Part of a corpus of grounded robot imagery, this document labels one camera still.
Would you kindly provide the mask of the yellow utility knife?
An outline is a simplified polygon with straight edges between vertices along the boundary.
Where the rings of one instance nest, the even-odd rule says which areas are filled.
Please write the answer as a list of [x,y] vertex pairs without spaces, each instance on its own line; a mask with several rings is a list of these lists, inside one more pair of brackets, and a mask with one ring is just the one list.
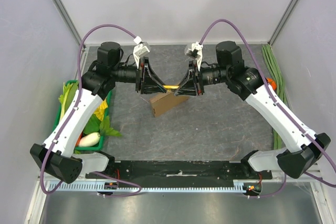
[[163,87],[167,90],[176,90],[179,88],[177,85],[164,85]]

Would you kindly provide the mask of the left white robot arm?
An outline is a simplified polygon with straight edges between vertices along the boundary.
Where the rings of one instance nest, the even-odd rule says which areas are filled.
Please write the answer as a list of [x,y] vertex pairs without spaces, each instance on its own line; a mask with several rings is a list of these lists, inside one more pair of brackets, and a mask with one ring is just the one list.
[[140,42],[133,48],[134,66],[122,62],[123,50],[116,42],[104,42],[97,50],[97,59],[79,78],[74,100],[57,127],[42,145],[34,144],[30,154],[39,166],[41,175],[54,176],[70,184],[80,174],[95,172],[103,178],[111,178],[115,165],[103,154],[73,157],[79,135],[96,108],[103,102],[117,82],[134,83],[141,94],[166,93],[165,84],[152,70],[147,54],[150,46]]

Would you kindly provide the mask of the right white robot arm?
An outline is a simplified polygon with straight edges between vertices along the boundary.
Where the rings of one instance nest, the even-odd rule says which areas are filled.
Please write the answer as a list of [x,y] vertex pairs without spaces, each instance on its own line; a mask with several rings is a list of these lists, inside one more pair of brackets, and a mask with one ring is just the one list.
[[282,170],[297,179],[322,156],[330,144],[325,134],[317,134],[302,123],[277,97],[271,85],[263,82],[259,71],[246,67],[241,48],[233,41],[216,45],[215,64],[202,67],[203,46],[198,42],[185,48],[191,58],[188,71],[175,90],[175,96],[197,96],[204,87],[225,83],[228,89],[252,106],[278,133],[285,147],[272,151],[252,151],[243,158],[241,174],[254,178],[264,170]]

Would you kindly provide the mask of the brown cardboard box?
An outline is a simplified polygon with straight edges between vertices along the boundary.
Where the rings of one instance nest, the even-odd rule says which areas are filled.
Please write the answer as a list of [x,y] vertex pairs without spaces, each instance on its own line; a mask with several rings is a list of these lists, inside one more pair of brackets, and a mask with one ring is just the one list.
[[175,96],[173,92],[167,92],[155,95],[149,103],[154,117],[158,117],[188,99],[188,96]]

